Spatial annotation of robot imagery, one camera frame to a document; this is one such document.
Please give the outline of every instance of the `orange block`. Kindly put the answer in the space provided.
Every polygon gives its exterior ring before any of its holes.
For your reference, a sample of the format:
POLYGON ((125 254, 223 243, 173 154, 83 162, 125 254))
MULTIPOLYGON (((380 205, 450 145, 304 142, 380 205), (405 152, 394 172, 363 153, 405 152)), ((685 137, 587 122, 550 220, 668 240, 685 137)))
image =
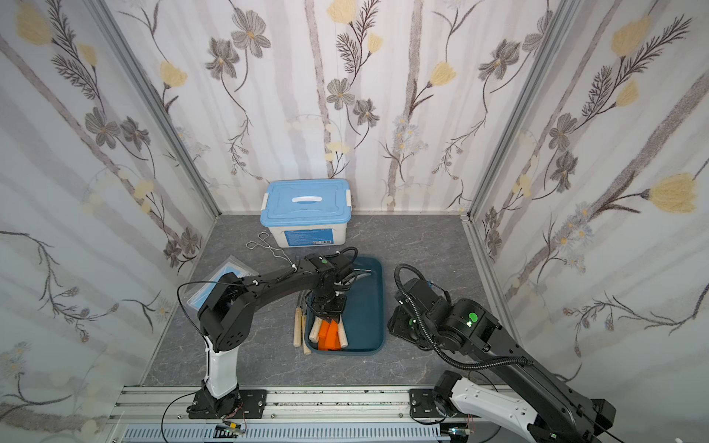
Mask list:
POLYGON ((328 336, 328 328, 330 327, 330 323, 326 322, 323 320, 323 324, 320 326, 320 331, 318 331, 318 344, 320 343, 325 343, 325 338, 328 336))
POLYGON ((337 345, 337 322, 333 320, 328 326, 328 333, 325 337, 325 347, 333 350, 337 345))

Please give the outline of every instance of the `wall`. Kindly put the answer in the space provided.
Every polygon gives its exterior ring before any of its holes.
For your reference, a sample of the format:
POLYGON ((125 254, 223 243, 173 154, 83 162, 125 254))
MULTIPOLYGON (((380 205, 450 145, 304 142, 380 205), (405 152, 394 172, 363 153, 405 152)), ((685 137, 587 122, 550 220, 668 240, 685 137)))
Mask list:
POLYGON ((0 11, 0 439, 90 442, 213 219, 81 2, 0 11))
POLYGON ((709 434, 708 18, 583 2, 474 220, 524 345, 626 442, 709 434))
POLYGON ((467 210, 557 3, 108 0, 223 211, 333 177, 467 210))

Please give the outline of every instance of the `tool handle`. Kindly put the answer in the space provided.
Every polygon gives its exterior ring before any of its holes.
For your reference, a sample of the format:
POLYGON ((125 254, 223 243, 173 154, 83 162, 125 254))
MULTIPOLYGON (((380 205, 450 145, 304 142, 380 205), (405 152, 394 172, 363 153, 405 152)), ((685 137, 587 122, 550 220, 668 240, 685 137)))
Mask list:
POLYGON ((349 342, 347 341, 347 334, 345 334, 345 325, 342 323, 342 316, 340 316, 340 322, 337 324, 337 338, 340 339, 340 347, 346 348, 349 342))
POLYGON ((310 348, 308 347, 308 345, 306 344, 306 321, 307 321, 307 319, 308 318, 306 317, 305 314, 303 314, 301 316, 301 326, 302 326, 301 329, 303 330, 303 353, 305 355, 310 355, 313 353, 313 351, 311 351, 310 348))
POLYGON ((302 333, 302 318, 303 317, 303 310, 301 307, 296 308, 296 321, 294 323, 294 329, 293 329, 293 346, 299 347, 301 345, 301 341, 303 339, 303 333, 302 333))
POLYGON ((311 329, 311 333, 308 336, 308 339, 310 339, 311 342, 317 343, 319 338, 318 338, 318 333, 320 332, 320 326, 323 324, 323 319, 320 317, 316 317, 315 321, 313 322, 313 329, 311 329))

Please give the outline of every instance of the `teal tray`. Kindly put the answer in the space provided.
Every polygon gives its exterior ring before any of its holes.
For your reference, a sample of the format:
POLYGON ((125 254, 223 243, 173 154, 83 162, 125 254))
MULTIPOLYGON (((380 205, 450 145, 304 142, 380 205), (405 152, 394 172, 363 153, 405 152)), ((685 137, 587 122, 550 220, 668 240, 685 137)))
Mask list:
POLYGON ((372 275, 357 280, 347 292, 342 321, 349 345, 340 351, 319 351, 318 344, 307 338, 315 322, 313 312, 308 309, 305 342, 316 354, 373 355, 384 346, 384 273, 381 263, 373 257, 360 256, 354 261, 354 267, 367 269, 372 275))

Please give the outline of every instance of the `robotic arm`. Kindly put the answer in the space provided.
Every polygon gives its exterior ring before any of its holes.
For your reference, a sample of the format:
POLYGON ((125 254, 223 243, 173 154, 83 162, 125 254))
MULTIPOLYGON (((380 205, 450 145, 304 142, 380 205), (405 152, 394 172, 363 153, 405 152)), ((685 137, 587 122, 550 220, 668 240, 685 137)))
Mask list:
POLYGON ((524 399, 490 391, 446 371, 434 389, 439 414, 475 414, 530 442, 599 442, 596 436, 613 426, 615 408, 609 402, 587 398, 560 381, 478 303, 462 298, 451 305, 416 268, 406 264, 396 267, 394 280, 400 306, 389 321, 392 335, 439 355, 445 349, 470 356, 479 363, 461 363, 443 354, 458 369, 492 370, 524 399), (402 284, 402 269, 412 271, 416 278, 402 284))
MULTIPOLYGON (((271 274, 219 280, 198 313, 207 344, 207 374, 202 389, 187 409, 193 419, 229 417, 244 399, 236 376, 238 347, 246 340, 253 315, 262 306, 291 293, 312 290, 310 306, 324 319, 345 309, 346 291, 357 275, 355 248, 334 255, 311 254, 290 268, 271 274), (354 251, 353 258, 344 253, 354 251)), ((433 390, 440 417, 458 413, 484 417, 522 435, 530 442, 598 443, 597 435, 613 425, 615 408, 570 389, 534 360, 485 308, 469 299, 455 304, 437 295, 416 268, 400 264, 394 272, 400 305, 389 320, 389 332, 420 349, 434 350, 464 371, 490 369, 524 400, 495 393, 458 373, 446 371, 433 390), (416 278, 402 284, 408 269, 416 278), (475 362, 454 360, 443 351, 459 352, 475 362)))
POLYGON ((348 247, 334 255, 308 255, 270 274, 223 275, 197 313, 207 344, 207 374, 187 408, 189 417, 225 417, 242 403, 236 376, 239 345, 249 336, 254 313, 263 306, 294 292, 312 290, 314 313, 326 320, 338 318, 345 309, 348 279, 356 277, 352 273, 356 258, 357 249, 348 247), (345 255, 348 251, 354 252, 353 258, 345 255))

